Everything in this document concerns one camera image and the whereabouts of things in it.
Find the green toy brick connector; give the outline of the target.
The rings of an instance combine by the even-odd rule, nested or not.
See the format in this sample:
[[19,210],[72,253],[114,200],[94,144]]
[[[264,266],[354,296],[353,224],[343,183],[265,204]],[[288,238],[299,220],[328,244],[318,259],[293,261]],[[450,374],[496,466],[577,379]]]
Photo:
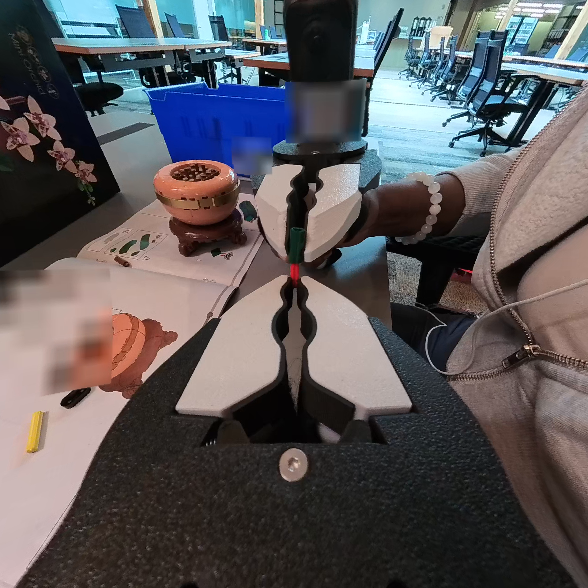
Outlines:
[[288,263],[299,265],[305,258],[306,230],[301,227],[292,227],[288,242]]

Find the person's dark pants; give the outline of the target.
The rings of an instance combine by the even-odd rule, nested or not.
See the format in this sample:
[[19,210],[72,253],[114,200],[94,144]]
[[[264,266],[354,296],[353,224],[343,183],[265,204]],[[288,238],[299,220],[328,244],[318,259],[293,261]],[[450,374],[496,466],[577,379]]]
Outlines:
[[447,361],[477,316],[444,307],[423,307],[392,302],[392,330],[434,367],[446,370]]

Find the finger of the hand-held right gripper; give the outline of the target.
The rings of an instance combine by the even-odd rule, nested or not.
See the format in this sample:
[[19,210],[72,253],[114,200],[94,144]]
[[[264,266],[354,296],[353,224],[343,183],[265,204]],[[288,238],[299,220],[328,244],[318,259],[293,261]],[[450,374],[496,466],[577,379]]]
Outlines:
[[362,206],[361,165],[339,164],[318,173],[315,205],[307,214],[304,261],[313,262],[347,235]]
[[261,230],[275,254],[288,258],[289,239],[288,216],[292,211],[289,198],[293,194],[295,204],[306,194],[304,168],[297,164],[284,164],[272,168],[266,174],[254,196]]

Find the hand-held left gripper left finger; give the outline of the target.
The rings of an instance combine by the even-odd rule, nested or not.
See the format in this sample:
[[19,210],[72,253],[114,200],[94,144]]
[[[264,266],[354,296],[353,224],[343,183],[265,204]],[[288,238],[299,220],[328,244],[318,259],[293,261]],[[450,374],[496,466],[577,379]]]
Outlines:
[[293,284],[280,275],[234,304],[219,319],[176,411],[240,423],[251,442],[296,436],[283,339]]

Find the grey desk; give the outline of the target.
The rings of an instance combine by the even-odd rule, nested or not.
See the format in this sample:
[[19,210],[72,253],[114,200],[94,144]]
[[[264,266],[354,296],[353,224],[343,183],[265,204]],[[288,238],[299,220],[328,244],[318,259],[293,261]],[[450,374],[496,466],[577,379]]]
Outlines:
[[[155,199],[152,185],[154,174],[141,172],[117,176],[121,188],[119,194],[1,268],[39,270],[60,259],[76,256],[88,242],[123,224]],[[232,307],[271,278],[285,273],[286,269],[286,264],[278,261],[268,244],[263,242],[226,308]],[[339,292],[368,316],[378,318],[387,327],[391,326],[384,238],[370,238],[357,246],[342,249],[342,257],[328,269],[302,268],[300,272]]]

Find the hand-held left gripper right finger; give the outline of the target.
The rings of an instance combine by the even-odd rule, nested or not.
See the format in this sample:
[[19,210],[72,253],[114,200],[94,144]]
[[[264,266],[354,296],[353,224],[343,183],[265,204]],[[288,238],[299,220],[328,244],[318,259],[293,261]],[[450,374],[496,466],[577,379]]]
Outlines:
[[338,442],[348,425],[410,413],[413,404],[369,317],[338,292],[298,281],[301,356],[298,409],[309,437]]

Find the dark orchid print box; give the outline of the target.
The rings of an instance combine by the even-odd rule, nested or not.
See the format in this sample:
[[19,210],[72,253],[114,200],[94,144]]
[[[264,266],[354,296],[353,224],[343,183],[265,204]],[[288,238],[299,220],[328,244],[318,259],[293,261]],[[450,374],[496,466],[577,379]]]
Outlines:
[[1,1],[1,265],[119,192],[42,1]]

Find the toy brick instruction booklet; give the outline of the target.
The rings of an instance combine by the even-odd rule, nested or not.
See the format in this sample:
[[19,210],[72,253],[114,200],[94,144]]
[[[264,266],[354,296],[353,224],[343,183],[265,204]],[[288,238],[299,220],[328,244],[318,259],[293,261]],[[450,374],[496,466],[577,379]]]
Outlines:
[[[213,243],[186,258],[170,219],[155,201],[81,257],[1,272],[1,587],[16,586],[51,540],[128,400],[222,313],[261,246],[246,222],[245,245]],[[85,387],[76,407],[61,407]],[[40,448],[26,453],[40,410]]]

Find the black furniture piece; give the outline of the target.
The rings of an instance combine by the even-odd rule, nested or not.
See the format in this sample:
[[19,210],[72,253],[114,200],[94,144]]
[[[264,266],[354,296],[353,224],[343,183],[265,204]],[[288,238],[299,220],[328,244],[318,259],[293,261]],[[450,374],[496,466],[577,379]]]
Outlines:
[[386,250],[421,262],[416,302],[436,305],[455,270],[472,270],[484,244],[483,236],[427,237],[414,245],[386,239]]

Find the blue plastic bin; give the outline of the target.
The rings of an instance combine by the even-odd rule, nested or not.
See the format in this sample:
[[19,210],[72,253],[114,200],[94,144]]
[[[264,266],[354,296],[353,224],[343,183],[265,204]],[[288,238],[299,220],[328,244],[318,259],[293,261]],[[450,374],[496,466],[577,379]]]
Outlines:
[[144,89],[173,162],[214,160],[249,177],[291,127],[283,88],[204,82]]

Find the yellow toy brick axle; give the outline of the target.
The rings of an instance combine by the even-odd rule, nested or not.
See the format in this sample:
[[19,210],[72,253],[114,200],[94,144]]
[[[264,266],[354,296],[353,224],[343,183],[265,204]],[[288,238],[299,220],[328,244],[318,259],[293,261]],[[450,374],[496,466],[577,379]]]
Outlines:
[[36,411],[32,414],[26,441],[26,453],[35,453],[40,448],[40,436],[43,426],[43,411]]

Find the toy brick flower pot model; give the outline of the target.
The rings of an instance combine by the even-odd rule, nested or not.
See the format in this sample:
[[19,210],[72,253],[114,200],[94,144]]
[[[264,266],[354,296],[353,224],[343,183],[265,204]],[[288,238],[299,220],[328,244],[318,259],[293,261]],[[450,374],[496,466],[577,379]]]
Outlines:
[[191,256],[200,246],[221,240],[246,244],[237,210],[240,180],[229,165],[213,160],[172,163],[157,172],[153,188],[171,216],[169,228],[181,255]]

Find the row of black chairs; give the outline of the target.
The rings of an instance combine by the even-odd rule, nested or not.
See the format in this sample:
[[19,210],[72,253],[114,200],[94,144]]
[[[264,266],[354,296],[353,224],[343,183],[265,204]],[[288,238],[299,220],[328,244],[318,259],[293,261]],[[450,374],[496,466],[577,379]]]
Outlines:
[[[458,116],[464,115],[470,128],[453,136],[447,145],[449,149],[454,148],[461,140],[476,137],[481,143],[480,157],[485,157],[493,146],[504,148],[505,151],[512,150],[504,144],[504,138],[519,116],[526,112],[529,99],[538,84],[516,72],[502,71],[502,65],[515,63],[503,63],[505,46],[505,32],[492,30],[477,34],[469,68],[457,91],[457,96],[463,101],[464,110],[443,123],[446,126]],[[549,103],[561,88],[571,88],[573,91],[581,89],[557,86]],[[539,122],[546,123],[553,116],[552,111],[544,112],[549,103],[545,104],[534,120],[532,125],[536,128]],[[531,140],[531,128],[532,126],[525,135],[526,143]]]

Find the person's right forearm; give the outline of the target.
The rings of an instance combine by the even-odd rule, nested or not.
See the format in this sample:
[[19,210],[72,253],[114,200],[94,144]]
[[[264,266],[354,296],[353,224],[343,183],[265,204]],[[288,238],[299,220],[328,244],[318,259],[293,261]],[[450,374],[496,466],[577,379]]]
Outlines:
[[442,196],[439,229],[449,236],[485,236],[495,198],[521,151],[486,156],[437,174]]

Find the person's right hand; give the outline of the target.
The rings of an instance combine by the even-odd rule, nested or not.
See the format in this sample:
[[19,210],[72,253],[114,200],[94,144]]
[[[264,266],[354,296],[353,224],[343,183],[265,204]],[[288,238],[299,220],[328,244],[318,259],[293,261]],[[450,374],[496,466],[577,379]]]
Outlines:
[[406,237],[418,232],[429,216],[428,188],[420,181],[402,180],[366,192],[360,215],[334,246],[351,247],[372,237]]

